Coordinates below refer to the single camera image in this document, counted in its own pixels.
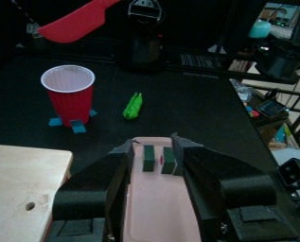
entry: cup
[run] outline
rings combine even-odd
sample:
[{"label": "cup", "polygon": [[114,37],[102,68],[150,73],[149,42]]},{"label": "cup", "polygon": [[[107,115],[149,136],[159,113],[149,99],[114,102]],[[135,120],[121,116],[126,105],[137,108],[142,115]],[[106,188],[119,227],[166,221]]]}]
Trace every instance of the cup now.
[{"label": "cup", "polygon": [[89,121],[94,80],[94,73],[78,65],[56,66],[42,75],[42,85],[66,127],[72,127],[72,121]]}]

